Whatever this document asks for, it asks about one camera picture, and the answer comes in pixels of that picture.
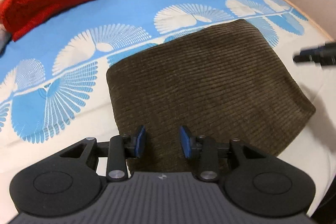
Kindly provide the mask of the dark brown corduroy pants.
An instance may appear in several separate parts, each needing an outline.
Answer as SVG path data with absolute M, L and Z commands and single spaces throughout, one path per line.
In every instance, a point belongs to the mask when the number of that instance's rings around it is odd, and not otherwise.
M 278 155 L 315 113 L 261 32 L 244 19 L 207 27 L 113 64 L 106 73 L 121 134 L 147 132 L 131 171 L 188 172 L 179 128 Z

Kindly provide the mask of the blue white patterned bed sheet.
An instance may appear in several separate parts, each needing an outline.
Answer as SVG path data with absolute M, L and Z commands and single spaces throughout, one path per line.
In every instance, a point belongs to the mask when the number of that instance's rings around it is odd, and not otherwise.
M 118 133 L 106 71 L 125 57 L 214 24 L 246 19 L 264 35 L 316 112 L 280 158 L 314 180 L 317 209 L 335 176 L 335 69 L 292 56 L 329 37 L 288 0 L 95 0 L 10 42 L 1 56 L 1 223 L 21 169 L 84 137 Z

